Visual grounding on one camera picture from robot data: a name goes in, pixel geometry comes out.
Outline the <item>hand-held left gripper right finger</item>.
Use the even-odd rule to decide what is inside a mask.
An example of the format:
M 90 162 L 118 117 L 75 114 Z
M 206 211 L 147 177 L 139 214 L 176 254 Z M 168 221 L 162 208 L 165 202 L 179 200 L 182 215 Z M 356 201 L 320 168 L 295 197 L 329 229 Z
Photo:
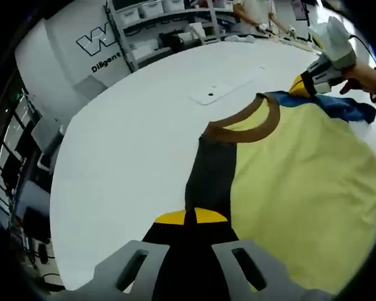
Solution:
M 304 288 L 292 282 L 285 266 L 252 240 L 238 240 L 212 245 L 221 266 L 231 300 L 301 300 Z M 263 277 L 266 287 L 253 291 L 236 255 L 249 257 Z

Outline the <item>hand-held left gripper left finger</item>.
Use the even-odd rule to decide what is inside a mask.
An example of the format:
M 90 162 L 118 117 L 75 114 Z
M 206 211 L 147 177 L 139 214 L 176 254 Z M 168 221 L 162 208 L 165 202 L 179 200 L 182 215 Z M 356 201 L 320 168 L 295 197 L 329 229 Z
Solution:
M 159 216 L 94 270 L 94 300 L 194 300 L 195 212 Z

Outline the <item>person's right hand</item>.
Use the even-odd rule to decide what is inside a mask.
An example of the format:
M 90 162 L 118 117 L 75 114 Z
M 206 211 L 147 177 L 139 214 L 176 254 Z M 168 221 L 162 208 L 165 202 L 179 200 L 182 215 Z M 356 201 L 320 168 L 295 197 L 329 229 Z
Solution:
M 350 90 L 363 90 L 376 95 L 376 70 L 368 64 L 358 61 L 354 66 L 342 71 L 346 84 L 340 90 L 344 95 Z

